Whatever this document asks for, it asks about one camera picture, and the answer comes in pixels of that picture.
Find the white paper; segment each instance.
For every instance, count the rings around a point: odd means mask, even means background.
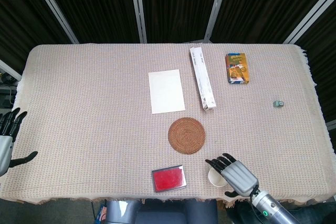
[[[185,110],[178,69],[148,73],[152,114]]]

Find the long white box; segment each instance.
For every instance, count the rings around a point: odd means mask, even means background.
[[[216,107],[214,95],[210,85],[208,72],[206,70],[204,56],[201,47],[192,47],[190,49],[191,58],[193,60],[195,75],[199,94],[201,95],[202,105],[205,110]]]

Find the robotic hand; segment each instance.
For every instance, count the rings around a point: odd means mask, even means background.
[[[8,168],[27,163],[38,153],[32,152],[27,157],[11,160],[20,124],[27,115],[27,112],[25,111],[15,119],[15,116],[19,111],[20,108],[16,108],[12,112],[6,113],[4,116],[0,114],[0,177],[8,171]]]
[[[232,193],[225,192],[228,197],[250,197],[251,207],[255,206],[271,223],[299,224],[299,222],[266,191],[260,191],[259,181],[240,161],[231,155],[223,153],[217,159],[205,162],[210,164],[234,188]]]

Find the table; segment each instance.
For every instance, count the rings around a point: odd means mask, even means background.
[[[201,46],[217,107],[202,109],[189,49]],[[229,84],[228,52],[247,55],[250,83]],[[185,111],[151,114],[148,73],[179,69]],[[336,157],[307,60],[295,45],[41,45],[29,54],[15,107],[28,111],[0,197],[33,203],[52,198],[217,198],[206,158],[242,161],[277,199],[318,201],[336,194]],[[273,102],[285,102],[274,108]],[[178,153],[167,133],[177,119],[199,120],[206,141]],[[151,170],[183,165],[187,187],[155,193]]]

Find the brown coaster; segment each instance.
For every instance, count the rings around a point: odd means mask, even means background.
[[[168,139],[170,145],[178,152],[193,154],[204,145],[205,131],[198,120],[180,118],[170,126]]]

